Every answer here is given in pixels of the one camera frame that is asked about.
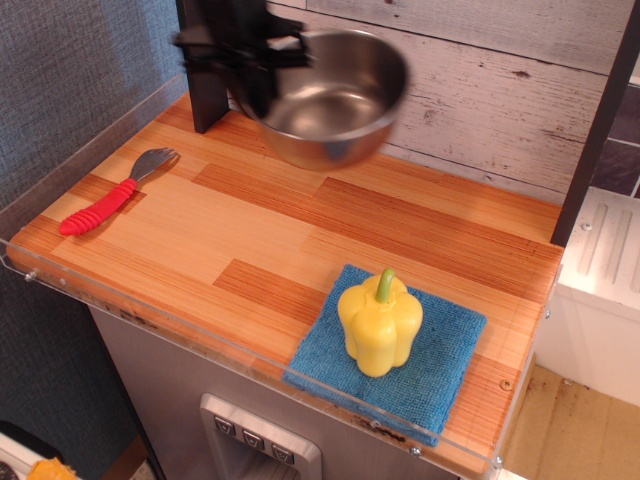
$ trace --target white vent grille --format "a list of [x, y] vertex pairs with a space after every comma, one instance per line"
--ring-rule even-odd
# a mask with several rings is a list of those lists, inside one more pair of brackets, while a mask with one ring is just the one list
[[590, 188], [562, 259], [559, 284], [638, 310], [640, 200]]

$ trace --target yellow object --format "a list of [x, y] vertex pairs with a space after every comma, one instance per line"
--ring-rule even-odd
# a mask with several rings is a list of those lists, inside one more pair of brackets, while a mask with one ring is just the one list
[[27, 480], [76, 480], [76, 473], [57, 458], [36, 462]]
[[370, 377], [381, 377], [391, 367], [405, 364], [422, 315], [420, 301], [390, 268], [348, 288], [338, 300], [347, 352]]

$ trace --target black post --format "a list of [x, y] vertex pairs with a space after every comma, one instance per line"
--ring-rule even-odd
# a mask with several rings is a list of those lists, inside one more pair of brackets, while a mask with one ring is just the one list
[[596, 164], [602, 154], [602, 149], [613, 125], [613, 121], [622, 103], [622, 97], [629, 84], [633, 67], [640, 54], [640, 0], [636, 0], [627, 28], [622, 36], [620, 48], [613, 61], [609, 79], [600, 99], [600, 105], [587, 136], [582, 155], [571, 180], [569, 191], [565, 198], [551, 237], [551, 243], [566, 247], [573, 231], [580, 207], [587, 194]]
[[[194, 0], [176, 0], [180, 29], [202, 23], [197, 2]], [[227, 89], [218, 77], [210, 72], [187, 73], [193, 126], [196, 132], [206, 132], [215, 122], [229, 111]]]

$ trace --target blue towel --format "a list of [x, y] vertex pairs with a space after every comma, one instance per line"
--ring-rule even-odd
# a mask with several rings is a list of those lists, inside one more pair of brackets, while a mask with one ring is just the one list
[[402, 367], [392, 368], [383, 377], [368, 377], [360, 372], [356, 361], [347, 354], [338, 317], [338, 299], [347, 288], [364, 282], [370, 276], [364, 270], [345, 265], [320, 316], [291, 361], [293, 371], [331, 388], [309, 381], [292, 371], [285, 372], [283, 380], [362, 413], [426, 445], [436, 446], [437, 437], [415, 429], [406, 422], [423, 427], [430, 433], [442, 433], [487, 318], [455, 303], [407, 287], [424, 309], [422, 327], [414, 341], [411, 356]]

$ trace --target green pepper stem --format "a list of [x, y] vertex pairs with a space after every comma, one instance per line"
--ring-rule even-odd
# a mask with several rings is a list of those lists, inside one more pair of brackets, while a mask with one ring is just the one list
[[391, 282], [393, 277], [396, 276], [396, 272], [391, 268], [385, 268], [380, 276], [380, 282], [378, 283], [378, 291], [376, 292], [376, 300], [378, 303], [389, 303], [389, 296], [391, 294]]

